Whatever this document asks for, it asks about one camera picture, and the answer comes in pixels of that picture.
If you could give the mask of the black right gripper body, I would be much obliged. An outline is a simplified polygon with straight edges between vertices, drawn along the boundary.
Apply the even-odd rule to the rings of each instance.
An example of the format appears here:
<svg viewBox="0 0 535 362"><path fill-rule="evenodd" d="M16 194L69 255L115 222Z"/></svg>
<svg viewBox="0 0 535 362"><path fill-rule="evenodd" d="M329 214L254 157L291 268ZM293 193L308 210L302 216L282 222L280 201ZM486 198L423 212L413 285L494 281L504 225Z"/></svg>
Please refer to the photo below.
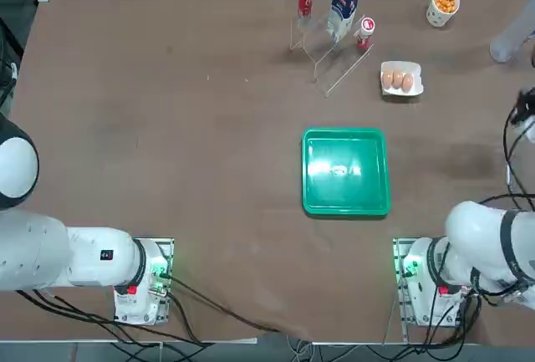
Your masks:
<svg viewBox="0 0 535 362"><path fill-rule="evenodd" d="M521 124L530 116L534 115L535 108L535 89L520 90L516 104L514 106L514 113L512 116L513 124Z"/></svg>

